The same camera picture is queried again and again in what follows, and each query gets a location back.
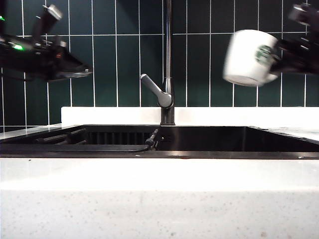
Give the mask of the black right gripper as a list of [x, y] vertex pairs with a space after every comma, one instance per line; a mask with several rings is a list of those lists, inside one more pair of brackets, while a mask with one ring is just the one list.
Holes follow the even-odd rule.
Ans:
[[282, 52], [282, 58], [271, 57], [270, 74], [305, 73], [319, 74], [319, 25], [310, 25], [305, 37], [296, 39], [279, 39], [275, 44]]

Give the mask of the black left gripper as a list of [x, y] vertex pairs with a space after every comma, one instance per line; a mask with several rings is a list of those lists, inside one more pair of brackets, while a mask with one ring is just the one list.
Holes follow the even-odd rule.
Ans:
[[66, 42], [56, 36], [53, 42], [21, 38], [2, 34], [0, 36], [0, 66], [25, 72], [33, 78], [58, 81], [87, 77], [93, 68], [74, 57]]

